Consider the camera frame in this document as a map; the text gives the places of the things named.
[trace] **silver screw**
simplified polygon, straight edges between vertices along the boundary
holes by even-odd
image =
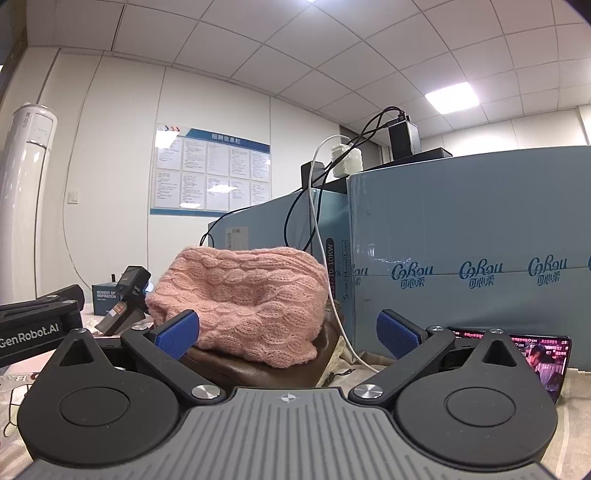
[[[201,400],[212,400],[218,398],[221,394],[222,391],[219,387],[210,384],[197,385],[191,390],[191,395]]]
[[[384,391],[381,387],[371,384],[371,383],[364,383],[362,385],[357,385],[353,390],[353,393],[361,398],[379,398],[382,396]]]

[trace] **ceiling light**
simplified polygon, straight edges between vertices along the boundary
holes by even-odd
[[[212,193],[229,193],[232,190],[238,190],[238,187],[230,187],[230,185],[215,185],[210,189],[207,189],[208,192]]]
[[[480,105],[480,100],[468,82],[435,90],[426,94],[425,98],[442,115]]]
[[[154,146],[156,148],[170,148],[170,145],[176,140],[178,132],[156,130],[156,141]]]

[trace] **paper notice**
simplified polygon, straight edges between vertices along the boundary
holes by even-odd
[[[248,227],[226,228],[226,250],[248,250]]]
[[[253,180],[269,181],[271,156],[268,153],[251,152],[251,178]]]
[[[271,199],[271,192],[269,191],[268,183],[251,182],[251,204],[258,205],[259,203],[268,202]]]
[[[235,187],[235,190],[230,192],[230,210],[251,205],[251,185],[248,180],[231,179],[230,187]]]
[[[155,207],[178,208],[181,190],[179,171],[156,170]]]
[[[158,168],[169,168],[170,170],[181,169],[181,150],[183,148],[183,138],[177,137],[168,148],[158,149]]]
[[[183,170],[205,173],[207,144],[201,140],[185,138],[183,150]]]
[[[230,176],[247,179],[250,175],[251,153],[243,148],[230,148]]]
[[[183,173],[180,206],[194,210],[205,208],[205,175]]]
[[[207,203],[208,210],[217,210],[219,212],[228,211],[230,185],[228,179],[219,177],[207,177]]]
[[[207,173],[228,176],[230,147],[218,143],[207,143]]]

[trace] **pink knit fabric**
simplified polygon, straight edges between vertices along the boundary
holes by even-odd
[[[146,298],[154,324],[185,309],[200,319],[200,349],[272,367],[316,357],[327,299],[326,270],[288,247],[233,252],[185,248]]]

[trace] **wall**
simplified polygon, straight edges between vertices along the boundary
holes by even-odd
[[[35,102],[47,77],[41,103],[59,120],[44,198],[42,293],[109,281],[132,264],[157,280],[183,247],[199,243],[214,218],[149,215],[157,123],[270,143],[273,197],[297,189],[300,165],[339,132],[313,113],[240,86],[108,54],[62,49],[50,71],[56,53],[27,50],[0,110],[3,144],[12,112]],[[328,163],[332,144],[319,161]],[[77,205],[64,204],[66,190],[79,192]]]
[[[531,115],[421,140],[423,150],[443,147],[455,157],[519,148],[589,145],[591,106]]]

